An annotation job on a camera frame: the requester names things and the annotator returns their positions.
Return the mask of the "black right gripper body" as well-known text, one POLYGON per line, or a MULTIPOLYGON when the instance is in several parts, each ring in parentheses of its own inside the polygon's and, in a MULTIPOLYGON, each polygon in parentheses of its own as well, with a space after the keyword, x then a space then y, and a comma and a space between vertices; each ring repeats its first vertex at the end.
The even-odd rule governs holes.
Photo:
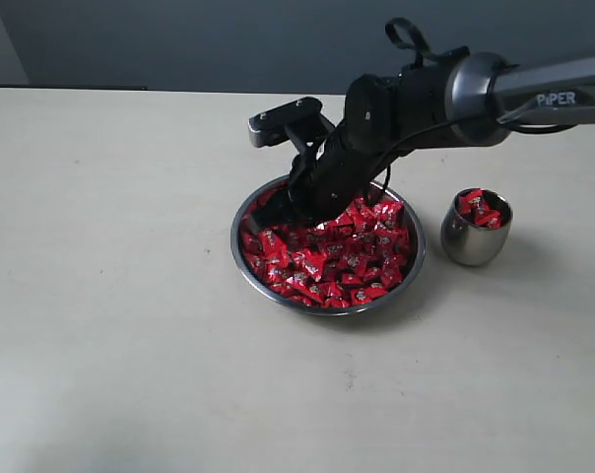
POLYGON ((369 182, 383 153, 400 137, 399 77, 364 74, 348 88, 343 118, 322 153, 282 196, 281 224, 333 220, 369 182))

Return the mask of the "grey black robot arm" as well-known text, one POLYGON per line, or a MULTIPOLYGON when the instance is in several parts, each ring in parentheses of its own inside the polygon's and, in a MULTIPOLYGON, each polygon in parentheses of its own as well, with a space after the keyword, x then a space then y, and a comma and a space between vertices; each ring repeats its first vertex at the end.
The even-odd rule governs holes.
POLYGON ((251 214, 254 232, 337 218, 396 159, 422 149, 491 147, 510 133, 595 124, 595 50, 535 65, 461 47, 422 56, 395 77, 365 74, 330 122, 312 97, 248 122, 257 148, 297 149, 285 188, 251 214))

